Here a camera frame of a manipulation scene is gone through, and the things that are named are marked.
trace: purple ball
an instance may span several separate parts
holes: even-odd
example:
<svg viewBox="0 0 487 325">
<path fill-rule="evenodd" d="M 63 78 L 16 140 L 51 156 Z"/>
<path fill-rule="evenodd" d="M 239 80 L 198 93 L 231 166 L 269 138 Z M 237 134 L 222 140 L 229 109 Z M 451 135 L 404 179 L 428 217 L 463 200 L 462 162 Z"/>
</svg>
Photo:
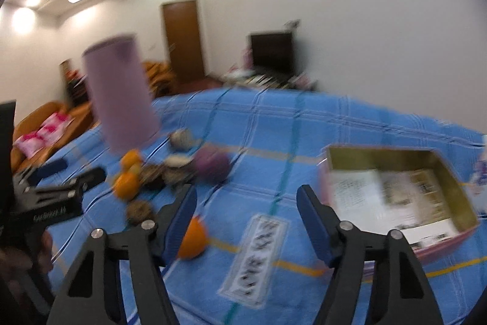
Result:
<svg viewBox="0 0 487 325">
<path fill-rule="evenodd" d="M 232 168 L 227 153 L 213 145 L 198 149 L 193 164 L 198 177 L 211 184 L 223 182 Z"/>
</svg>

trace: door frame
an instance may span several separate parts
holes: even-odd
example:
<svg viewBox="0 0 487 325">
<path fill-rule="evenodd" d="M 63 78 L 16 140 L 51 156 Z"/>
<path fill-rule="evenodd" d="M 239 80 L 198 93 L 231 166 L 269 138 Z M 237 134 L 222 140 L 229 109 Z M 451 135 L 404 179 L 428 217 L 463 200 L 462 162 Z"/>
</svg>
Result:
<svg viewBox="0 0 487 325">
<path fill-rule="evenodd" d="M 167 49 L 167 58 L 169 63 L 172 66 L 171 56 L 169 53 L 169 41 L 167 40 L 167 31 L 166 31 L 166 22 L 164 20 L 164 6 L 165 5 L 172 5 L 174 3 L 182 3 L 182 2 L 196 2 L 196 11 L 198 12 L 198 31 L 200 33 L 200 45 L 201 45 L 201 56 L 203 57 L 203 69 L 205 70 L 205 76 L 208 76 L 209 72 L 209 63 L 208 57 L 206 54 L 206 49 L 208 48 L 208 42 L 205 35 L 205 23 L 203 19 L 203 14 L 201 11 L 201 1 L 200 0 L 174 0 L 170 2 L 163 2 L 159 6 L 159 14 L 161 16 L 161 35 L 166 41 L 166 49 Z"/>
</svg>

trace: silver screw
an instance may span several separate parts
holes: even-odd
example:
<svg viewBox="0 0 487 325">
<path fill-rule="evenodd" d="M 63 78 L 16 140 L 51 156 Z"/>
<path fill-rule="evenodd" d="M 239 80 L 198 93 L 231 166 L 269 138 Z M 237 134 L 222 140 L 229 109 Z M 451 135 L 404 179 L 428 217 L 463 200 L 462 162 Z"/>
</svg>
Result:
<svg viewBox="0 0 487 325">
<path fill-rule="evenodd" d="M 95 229 L 92 231 L 92 237 L 93 238 L 100 238 L 103 236 L 103 230 L 102 229 Z"/>
<path fill-rule="evenodd" d="M 399 230 L 394 229 L 391 230 L 391 237 L 394 238 L 395 240 L 400 240 L 401 238 L 403 238 L 403 235 Z"/>
<path fill-rule="evenodd" d="M 155 226 L 155 222 L 152 219 L 148 219 L 141 224 L 142 229 L 144 230 L 150 230 Z"/>
<path fill-rule="evenodd" d="M 354 228 L 354 225 L 352 222 L 349 221 L 341 221 L 340 222 L 340 229 L 345 230 L 345 231 L 350 231 Z"/>
</svg>

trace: brown couch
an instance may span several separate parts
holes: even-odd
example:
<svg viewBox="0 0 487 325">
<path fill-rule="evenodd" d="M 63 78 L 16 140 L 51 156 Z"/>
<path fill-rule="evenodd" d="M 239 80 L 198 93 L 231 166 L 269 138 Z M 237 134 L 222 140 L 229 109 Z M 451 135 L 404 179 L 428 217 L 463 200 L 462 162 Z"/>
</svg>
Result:
<svg viewBox="0 0 487 325">
<path fill-rule="evenodd" d="M 177 94 L 177 79 L 168 63 L 144 61 L 142 63 L 153 98 Z"/>
<path fill-rule="evenodd" d="M 93 122 L 93 115 L 89 104 L 81 105 L 68 111 L 67 106 L 61 102 L 48 102 L 16 125 L 13 136 L 14 142 L 24 134 L 39 130 L 42 122 L 55 112 L 69 113 L 73 118 L 61 139 L 51 147 L 40 150 L 31 159 L 26 158 L 18 148 L 14 147 L 10 155 L 10 164 L 13 173 L 19 172 L 29 165 L 37 166 L 43 164 L 60 148 L 84 133 Z"/>
</svg>

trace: black tv screen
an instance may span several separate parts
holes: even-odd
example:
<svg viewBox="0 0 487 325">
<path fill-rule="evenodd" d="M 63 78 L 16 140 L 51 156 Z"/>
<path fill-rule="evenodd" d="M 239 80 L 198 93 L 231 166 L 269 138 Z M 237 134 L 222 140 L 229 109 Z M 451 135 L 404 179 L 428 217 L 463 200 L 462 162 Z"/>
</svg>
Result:
<svg viewBox="0 0 487 325">
<path fill-rule="evenodd" d="M 294 71 L 292 32 L 269 32 L 250 35 L 254 69 L 291 77 Z"/>
</svg>

